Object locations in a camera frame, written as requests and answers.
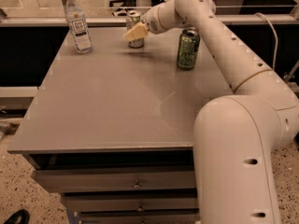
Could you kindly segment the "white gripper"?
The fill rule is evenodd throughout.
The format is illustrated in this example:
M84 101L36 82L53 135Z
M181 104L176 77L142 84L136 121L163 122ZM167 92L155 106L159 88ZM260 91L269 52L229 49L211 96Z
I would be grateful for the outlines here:
M144 15L144 23L139 22L130 28L123 37L131 42L133 40L145 38L150 31L153 34L161 34L166 31L160 21L160 8L161 5L157 5L149 9Z

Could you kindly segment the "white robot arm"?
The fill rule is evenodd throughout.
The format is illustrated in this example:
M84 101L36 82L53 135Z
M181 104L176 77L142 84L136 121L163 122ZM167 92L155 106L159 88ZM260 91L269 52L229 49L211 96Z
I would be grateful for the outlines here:
M205 104L193 127L201 224L282 224L271 153L298 134L299 100L215 10L212 0L170 0L124 37L194 27L232 91Z

